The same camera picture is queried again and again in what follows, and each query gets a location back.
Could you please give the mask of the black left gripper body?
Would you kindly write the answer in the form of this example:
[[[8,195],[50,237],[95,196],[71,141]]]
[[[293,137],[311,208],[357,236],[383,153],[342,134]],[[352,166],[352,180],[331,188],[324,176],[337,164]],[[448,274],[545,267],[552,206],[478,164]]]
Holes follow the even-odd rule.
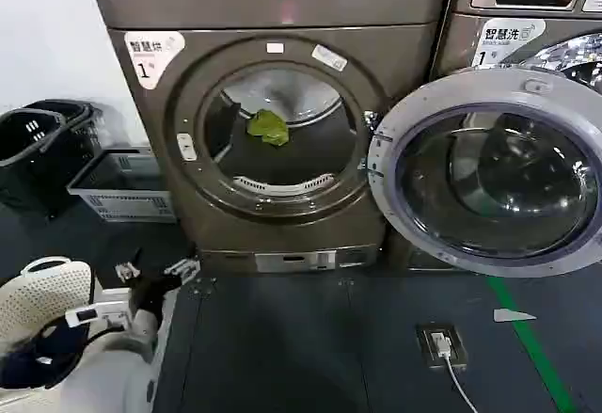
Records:
[[[181,286],[181,277],[174,274],[154,277],[140,275],[132,278],[128,282],[131,289],[131,305],[135,311],[145,310],[152,314],[162,314],[166,294]]]

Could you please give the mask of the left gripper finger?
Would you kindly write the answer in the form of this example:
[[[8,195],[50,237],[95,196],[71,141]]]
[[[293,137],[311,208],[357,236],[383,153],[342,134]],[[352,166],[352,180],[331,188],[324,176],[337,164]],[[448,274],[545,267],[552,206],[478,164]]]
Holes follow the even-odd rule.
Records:
[[[129,285],[140,276],[138,262],[141,253],[142,248],[138,247],[127,262],[119,263],[115,266],[115,272],[117,274],[117,277],[122,283]]]
[[[188,283],[200,272],[201,262],[198,257],[188,257],[179,260],[164,270],[164,275],[176,278],[180,283]]]

